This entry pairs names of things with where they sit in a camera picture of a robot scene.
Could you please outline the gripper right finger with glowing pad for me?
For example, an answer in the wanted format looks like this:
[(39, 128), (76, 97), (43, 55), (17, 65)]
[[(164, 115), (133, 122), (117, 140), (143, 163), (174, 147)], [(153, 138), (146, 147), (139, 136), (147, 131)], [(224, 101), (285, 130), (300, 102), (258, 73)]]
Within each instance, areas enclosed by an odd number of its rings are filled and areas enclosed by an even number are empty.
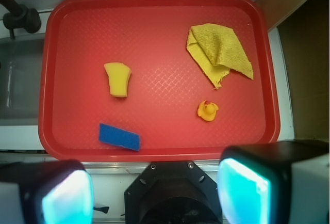
[(329, 223), (329, 143), (230, 146), (217, 184), (229, 223)]

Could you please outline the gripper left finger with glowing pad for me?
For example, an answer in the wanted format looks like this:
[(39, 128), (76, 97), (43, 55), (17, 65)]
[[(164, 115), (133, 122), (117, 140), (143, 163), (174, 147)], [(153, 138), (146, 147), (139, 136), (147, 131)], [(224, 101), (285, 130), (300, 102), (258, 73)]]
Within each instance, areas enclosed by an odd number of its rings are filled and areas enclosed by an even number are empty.
[(79, 161), (1, 163), (1, 223), (92, 223), (93, 207)]

